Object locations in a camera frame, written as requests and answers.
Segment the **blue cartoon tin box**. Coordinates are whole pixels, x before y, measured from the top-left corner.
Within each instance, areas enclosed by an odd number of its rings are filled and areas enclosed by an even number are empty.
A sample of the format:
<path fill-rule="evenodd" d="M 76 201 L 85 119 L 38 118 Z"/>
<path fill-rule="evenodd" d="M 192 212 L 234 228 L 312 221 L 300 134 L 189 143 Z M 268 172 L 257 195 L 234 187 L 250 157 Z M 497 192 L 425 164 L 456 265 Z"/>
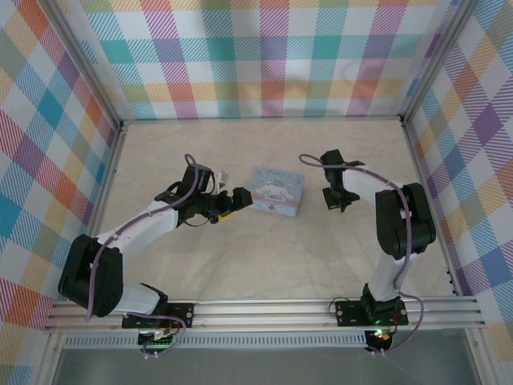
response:
<path fill-rule="evenodd" d="M 255 167 L 249 190 L 251 208 L 286 217 L 298 213 L 305 177 L 300 173 L 273 168 Z"/>

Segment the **aluminium frame bar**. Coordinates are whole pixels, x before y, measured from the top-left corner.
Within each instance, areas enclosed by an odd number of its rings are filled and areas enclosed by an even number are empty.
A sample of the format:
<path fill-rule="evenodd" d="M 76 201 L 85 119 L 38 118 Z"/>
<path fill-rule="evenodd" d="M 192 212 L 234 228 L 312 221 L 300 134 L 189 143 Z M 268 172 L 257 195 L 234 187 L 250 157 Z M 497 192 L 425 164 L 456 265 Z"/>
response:
<path fill-rule="evenodd" d="M 119 158 L 126 138 L 126 128 L 117 128 L 114 135 L 113 147 L 107 158 L 107 166 L 103 170 L 102 179 L 97 194 L 97 201 L 91 211 L 91 217 L 86 229 L 83 230 L 72 242 L 67 259 L 58 283 L 58 292 L 65 299 L 87 308 L 89 296 L 89 276 L 91 270 L 89 264 L 95 257 L 88 257 L 87 251 L 90 243 L 95 243 L 95 238 L 101 233 L 104 210 L 111 192 L 111 186 L 115 179 L 115 173 Z"/>
<path fill-rule="evenodd" d="M 461 296 L 461 288 L 455 275 L 454 268 L 448 254 L 445 238 L 438 223 L 434 202 L 430 196 L 427 179 L 422 173 L 421 159 L 416 153 L 414 140 L 406 127 L 402 125 L 402 133 L 411 157 L 412 165 L 416 172 L 418 182 L 422 184 L 426 192 L 428 208 L 434 222 L 436 239 L 430 244 L 410 268 L 406 276 L 405 287 L 412 289 L 414 294 L 421 296 Z"/>
<path fill-rule="evenodd" d="M 161 120 L 124 120 L 124 126 L 153 124 L 195 124 L 195 123 L 231 123 L 253 121 L 300 121 L 300 120 L 335 120 L 335 121 L 400 121 L 401 115 L 347 115 L 347 116 L 281 116 L 281 117 L 242 117 L 242 118 L 201 118 L 201 119 L 161 119 Z"/>

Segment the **aluminium mounting rail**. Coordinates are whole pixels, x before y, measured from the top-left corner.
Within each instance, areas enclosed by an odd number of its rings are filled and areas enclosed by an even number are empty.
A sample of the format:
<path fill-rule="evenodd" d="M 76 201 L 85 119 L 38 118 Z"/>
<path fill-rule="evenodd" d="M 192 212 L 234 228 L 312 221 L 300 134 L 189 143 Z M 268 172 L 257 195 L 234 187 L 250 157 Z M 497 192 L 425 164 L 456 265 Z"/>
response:
<path fill-rule="evenodd" d="M 319 331 L 337 330 L 329 314 L 330 299 L 173 300 L 193 303 L 189 332 Z M 473 297 L 427 297 L 403 300 L 409 319 L 399 330 L 476 329 L 485 326 L 483 312 Z M 47 333 L 121 332 L 123 314 L 85 320 L 86 310 L 73 302 L 56 302 L 44 330 Z"/>

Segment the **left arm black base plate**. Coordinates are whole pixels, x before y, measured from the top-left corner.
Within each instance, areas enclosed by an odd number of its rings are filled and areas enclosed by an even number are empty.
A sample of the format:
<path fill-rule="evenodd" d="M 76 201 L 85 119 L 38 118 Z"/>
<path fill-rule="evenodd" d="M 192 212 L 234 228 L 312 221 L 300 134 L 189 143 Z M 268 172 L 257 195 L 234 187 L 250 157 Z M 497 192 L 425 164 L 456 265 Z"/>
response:
<path fill-rule="evenodd" d="M 128 313 L 123 317 L 121 327 L 123 329 L 156 330 L 169 327 L 181 327 L 180 322 L 173 321 L 170 317 L 179 318 L 186 327 L 192 326 L 194 316 L 193 303 L 163 302 L 158 305 L 151 314 Z"/>

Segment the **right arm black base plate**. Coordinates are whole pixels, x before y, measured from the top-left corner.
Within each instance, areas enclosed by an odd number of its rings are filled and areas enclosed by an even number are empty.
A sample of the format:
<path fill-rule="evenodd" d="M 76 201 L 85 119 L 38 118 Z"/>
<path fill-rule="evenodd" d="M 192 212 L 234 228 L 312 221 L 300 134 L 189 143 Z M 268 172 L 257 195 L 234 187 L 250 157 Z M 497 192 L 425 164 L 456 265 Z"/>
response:
<path fill-rule="evenodd" d="M 387 302 L 359 301 L 335 302 L 337 325 L 343 326 L 407 326 L 409 324 L 405 303 L 400 298 Z"/>

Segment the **aluminium frame post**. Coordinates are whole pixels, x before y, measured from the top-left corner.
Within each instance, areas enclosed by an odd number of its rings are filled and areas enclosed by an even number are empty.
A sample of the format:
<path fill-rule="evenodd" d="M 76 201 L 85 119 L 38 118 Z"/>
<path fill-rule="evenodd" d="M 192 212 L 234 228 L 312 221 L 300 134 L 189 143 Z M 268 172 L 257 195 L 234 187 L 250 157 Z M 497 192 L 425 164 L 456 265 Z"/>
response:
<path fill-rule="evenodd" d="M 445 2 L 447 7 L 443 9 L 433 36 L 427 38 L 428 45 L 419 62 L 420 68 L 408 84 L 398 113 L 404 130 L 412 123 L 479 0 L 442 0 Z"/>
<path fill-rule="evenodd" d="M 57 34 L 63 41 L 63 45 L 68 51 L 69 56 L 75 63 L 80 74 L 83 76 L 91 93 L 97 99 L 99 106 L 106 113 L 107 118 L 118 128 L 123 127 L 123 122 L 119 118 L 113 103 L 104 91 L 99 77 L 87 57 L 84 49 L 80 45 L 69 23 L 64 18 L 63 12 L 59 9 L 56 0 L 37 0 L 45 15 L 48 17 L 51 25 L 55 28 Z"/>

